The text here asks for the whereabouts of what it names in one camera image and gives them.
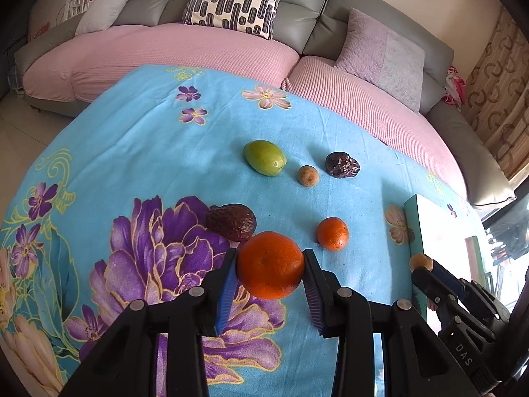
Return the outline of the brown patterned curtain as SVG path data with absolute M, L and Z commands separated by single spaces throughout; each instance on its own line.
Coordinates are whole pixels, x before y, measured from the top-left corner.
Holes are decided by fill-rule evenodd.
M 518 184 L 528 175 L 528 40 L 503 8 L 466 83 L 462 114 Z

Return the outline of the lilac grey square pillow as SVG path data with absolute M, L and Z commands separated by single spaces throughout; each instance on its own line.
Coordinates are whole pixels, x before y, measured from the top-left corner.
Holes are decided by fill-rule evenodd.
M 417 113 L 425 51 L 380 21 L 353 8 L 335 67 L 368 82 Z

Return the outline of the teal shallow cardboard tray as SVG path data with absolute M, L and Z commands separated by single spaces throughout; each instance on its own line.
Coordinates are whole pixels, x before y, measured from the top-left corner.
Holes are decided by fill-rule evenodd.
M 411 254 L 425 254 L 457 278 L 491 289 L 490 246 L 474 208 L 415 195 L 404 204 L 404 212 L 412 232 Z

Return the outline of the small brown longan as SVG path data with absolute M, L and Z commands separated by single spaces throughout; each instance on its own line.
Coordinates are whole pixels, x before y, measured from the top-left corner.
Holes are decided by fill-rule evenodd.
M 319 182 L 319 173 L 316 168 L 305 165 L 298 170 L 298 181 L 304 187 L 313 187 Z

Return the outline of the dark red wrinkled date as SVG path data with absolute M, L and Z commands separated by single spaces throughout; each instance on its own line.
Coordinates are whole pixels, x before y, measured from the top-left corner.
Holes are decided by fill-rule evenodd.
M 257 218 L 253 211 L 243 204 L 212 206 L 206 214 L 206 226 L 226 239 L 244 242 L 255 233 Z

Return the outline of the pink cloth on sofa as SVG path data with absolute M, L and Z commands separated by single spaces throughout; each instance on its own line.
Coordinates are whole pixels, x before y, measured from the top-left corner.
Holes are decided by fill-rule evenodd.
M 449 106 L 460 109 L 466 101 L 465 80 L 459 75 L 456 67 L 450 66 L 447 70 L 445 94 L 442 100 Z

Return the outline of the large orange tangerine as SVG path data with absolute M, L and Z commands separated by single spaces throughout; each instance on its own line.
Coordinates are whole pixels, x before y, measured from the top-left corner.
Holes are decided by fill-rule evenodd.
M 277 232 L 258 233 L 238 250 L 238 280 L 253 297 L 288 297 L 300 284 L 304 269 L 305 258 L 298 245 Z

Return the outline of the light grey small pillow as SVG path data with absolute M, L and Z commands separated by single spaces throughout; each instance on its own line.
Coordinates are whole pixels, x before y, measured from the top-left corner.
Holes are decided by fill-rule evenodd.
M 75 36 L 108 30 L 128 0 L 93 0 L 77 25 Z

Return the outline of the blue floral tablecloth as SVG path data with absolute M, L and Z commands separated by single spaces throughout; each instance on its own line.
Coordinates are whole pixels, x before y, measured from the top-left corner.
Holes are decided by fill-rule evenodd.
M 143 66 L 29 167 L 1 223 L 1 347 L 30 395 L 58 395 L 130 302 L 173 300 L 220 264 L 229 242 L 207 229 L 212 206 L 246 205 L 258 231 L 313 249 L 370 300 L 412 298 L 404 204 L 465 197 L 335 112 L 298 96 L 287 110 L 260 110 L 236 94 L 236 80 L 194 76 L 192 107 L 205 119 L 185 123 L 176 74 Z M 243 150 L 255 140 L 283 151 L 280 174 L 248 165 Z M 334 152 L 356 159 L 359 174 L 330 176 L 325 158 Z M 305 165 L 319 173 L 313 187 L 298 181 Z M 337 252 L 316 240 L 329 217 L 350 232 Z

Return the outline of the black white patterned pillow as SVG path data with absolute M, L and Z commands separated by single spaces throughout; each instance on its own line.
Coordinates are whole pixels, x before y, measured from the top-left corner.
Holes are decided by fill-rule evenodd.
M 281 0 L 189 0 L 182 22 L 271 40 L 279 2 Z

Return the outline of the grey leather sofa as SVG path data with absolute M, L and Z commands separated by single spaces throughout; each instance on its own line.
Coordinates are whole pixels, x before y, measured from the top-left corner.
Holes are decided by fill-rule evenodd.
M 312 101 L 409 156 L 471 206 L 515 199 L 483 142 L 456 113 L 454 52 L 383 0 L 92 0 L 16 51 L 29 103 L 78 116 L 127 73 L 166 65 L 182 121 L 204 122 L 191 84 L 205 68 L 234 74 L 260 110 Z

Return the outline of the small orange tangerine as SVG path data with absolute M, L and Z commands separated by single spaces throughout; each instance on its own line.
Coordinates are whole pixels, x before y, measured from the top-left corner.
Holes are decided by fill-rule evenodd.
M 318 224 L 316 240 L 326 250 L 337 252 L 348 245 L 350 232 L 343 220 L 337 217 L 329 217 Z

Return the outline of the large green jujube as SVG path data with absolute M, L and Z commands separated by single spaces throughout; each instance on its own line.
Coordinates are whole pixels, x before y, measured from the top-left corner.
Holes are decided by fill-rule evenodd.
M 267 177 L 277 176 L 287 164 L 283 151 L 266 140 L 255 140 L 246 144 L 243 153 L 248 165 Z

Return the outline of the pink sofa seat cover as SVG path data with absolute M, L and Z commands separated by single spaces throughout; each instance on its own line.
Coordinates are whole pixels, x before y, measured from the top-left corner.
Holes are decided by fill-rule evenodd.
M 349 119 L 459 195 L 466 193 L 454 155 L 424 116 L 338 70 L 333 61 L 300 57 L 278 41 L 180 23 L 117 26 L 82 35 L 64 26 L 23 46 L 14 61 L 26 95 L 52 110 L 90 103 L 142 65 L 208 68 L 283 87 Z

